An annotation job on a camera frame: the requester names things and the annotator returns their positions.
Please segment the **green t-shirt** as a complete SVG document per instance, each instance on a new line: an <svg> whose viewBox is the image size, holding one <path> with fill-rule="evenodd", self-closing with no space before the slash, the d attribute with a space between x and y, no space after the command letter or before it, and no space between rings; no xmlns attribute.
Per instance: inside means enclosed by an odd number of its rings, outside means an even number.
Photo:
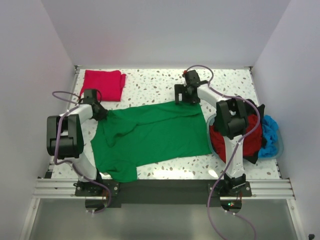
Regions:
<svg viewBox="0 0 320 240"><path fill-rule="evenodd" d="M140 166L211 153L200 104L173 101L109 110L91 147L96 168L120 183L136 181Z"/></svg>

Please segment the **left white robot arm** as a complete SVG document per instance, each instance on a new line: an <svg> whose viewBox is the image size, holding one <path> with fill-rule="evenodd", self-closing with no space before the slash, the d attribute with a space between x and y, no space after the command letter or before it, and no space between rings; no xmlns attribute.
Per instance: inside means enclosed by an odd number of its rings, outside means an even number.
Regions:
<svg viewBox="0 0 320 240"><path fill-rule="evenodd" d="M82 124L87 120L101 121L108 111L101 105L102 94L97 89L86 89L74 107L46 120L46 149L55 165L67 164L78 177L76 189L90 196L111 196L103 184L99 170L84 153L85 141Z"/></svg>

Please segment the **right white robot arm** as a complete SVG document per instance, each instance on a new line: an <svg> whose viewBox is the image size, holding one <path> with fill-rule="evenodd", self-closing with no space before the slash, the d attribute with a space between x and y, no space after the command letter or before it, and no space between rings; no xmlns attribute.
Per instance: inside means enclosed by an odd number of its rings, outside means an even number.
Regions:
<svg viewBox="0 0 320 240"><path fill-rule="evenodd" d="M247 111L242 98L224 95L200 80L196 70L185 70L183 84L174 86L175 103L197 104L201 100L215 106L214 127L222 135L225 146L225 170L222 180L216 182L214 191L220 195L235 196L246 184L243 164L243 147L240 144L249 125Z"/></svg>

